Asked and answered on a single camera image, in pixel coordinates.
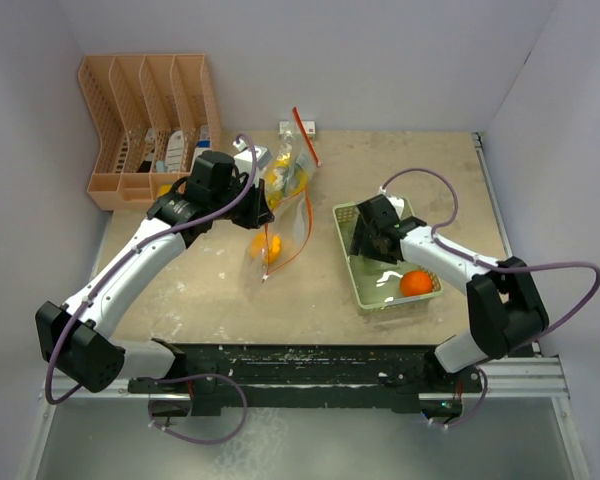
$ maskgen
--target table top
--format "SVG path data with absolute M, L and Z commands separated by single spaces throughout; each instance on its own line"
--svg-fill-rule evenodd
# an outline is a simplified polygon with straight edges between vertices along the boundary
M 233 153 L 235 132 L 222 150 Z M 250 132 L 276 155 L 277 132 Z M 171 262 L 136 299 L 114 338 L 189 343 L 437 344 L 468 327 L 466 300 L 443 282 L 428 303 L 358 311 L 332 209 L 361 201 L 396 171 L 427 167 L 447 177 L 460 211 L 444 236 L 485 255 L 504 257 L 493 207 L 470 133 L 322 131 L 315 149 L 323 167 L 310 184 L 314 225 L 301 255 L 264 283 L 248 283 L 243 264 L 253 231 L 216 222 Z M 414 213 L 434 224 L 452 210 L 446 187 L 409 174 L 390 193 L 409 199 Z M 125 245 L 143 212 L 116 211 L 105 233 L 99 267 Z

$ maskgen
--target metal frame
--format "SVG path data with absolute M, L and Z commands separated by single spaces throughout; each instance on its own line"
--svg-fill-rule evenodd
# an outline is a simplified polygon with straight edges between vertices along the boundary
M 507 237 L 505 225 L 500 213 L 498 201 L 494 193 L 491 177 L 486 165 L 484 152 L 482 150 L 482 138 L 480 134 L 473 134 L 476 154 L 478 155 L 482 172 L 491 199 L 493 212 L 500 232 L 500 237 L 505 253 L 511 256 L 511 245 Z M 98 250 L 92 274 L 95 274 L 102 253 L 104 236 L 109 229 L 111 217 L 105 228 L 103 242 Z M 539 352 L 537 344 L 534 351 Z M 577 430 L 571 413 L 567 384 L 558 358 L 507 358 L 489 362 L 482 366 L 489 377 L 489 398 L 551 398 L 556 416 L 556 421 L 563 440 L 573 476 L 576 480 L 589 480 L 591 478 L 586 457 L 578 440 Z M 61 395 L 74 385 L 73 381 L 66 376 L 54 377 L 54 395 Z M 185 400 L 186 395 L 181 394 L 129 394 L 128 382 L 116 380 L 105 390 L 92 394 L 84 389 L 78 390 L 74 395 L 77 399 L 120 399 L 120 400 L 143 400 L 172 399 Z M 476 398 L 479 394 L 466 393 L 467 398 Z M 439 400 L 446 397 L 444 394 L 420 394 L 420 400 Z M 36 416 L 33 438 L 20 470 L 19 478 L 35 479 L 45 443 L 53 420 L 55 407 L 47 405 L 44 398 L 40 398 L 40 408 Z

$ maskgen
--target green basket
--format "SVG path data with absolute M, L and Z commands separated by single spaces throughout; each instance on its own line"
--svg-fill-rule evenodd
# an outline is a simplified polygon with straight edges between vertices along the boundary
M 413 215 L 411 205 L 405 200 L 402 218 Z M 353 291 L 361 313 L 372 313 L 386 308 L 412 305 L 415 302 L 428 301 L 442 295 L 442 284 L 436 274 L 415 263 L 399 262 L 397 265 L 371 260 L 362 256 L 349 255 L 353 231 L 358 221 L 358 209 L 355 203 L 345 203 L 333 207 L 340 245 L 344 254 L 347 271 L 351 278 Z M 400 279 L 405 273 L 422 270 L 433 281 L 433 291 L 425 295 L 404 297 L 400 292 Z

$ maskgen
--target orange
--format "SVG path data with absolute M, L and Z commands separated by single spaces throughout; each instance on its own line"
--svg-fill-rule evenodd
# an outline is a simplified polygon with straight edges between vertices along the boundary
M 269 248 L 267 249 L 267 235 L 264 232 L 257 234 L 251 242 L 249 253 L 251 258 L 262 256 L 262 263 L 272 264 L 280 256 L 282 241 L 278 235 L 269 235 Z
M 400 279 L 400 291 L 405 297 L 433 292 L 433 280 L 422 270 L 405 273 Z

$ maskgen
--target gray wall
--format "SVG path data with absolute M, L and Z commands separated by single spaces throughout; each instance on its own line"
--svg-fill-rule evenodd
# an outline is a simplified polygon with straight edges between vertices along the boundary
M 43 378 L 33 316 L 86 280 L 102 234 L 81 57 L 54 1 L 0 0 L 0 479 L 19 468 Z
M 207 52 L 226 126 L 483 130 L 555 0 L 60 0 L 87 53 Z
M 486 156 L 514 251 L 530 262 L 600 265 L 600 0 L 563 0 L 486 135 Z M 588 272 L 538 275 L 557 318 Z M 600 291 L 549 347 L 563 361 L 595 478 L 600 478 Z

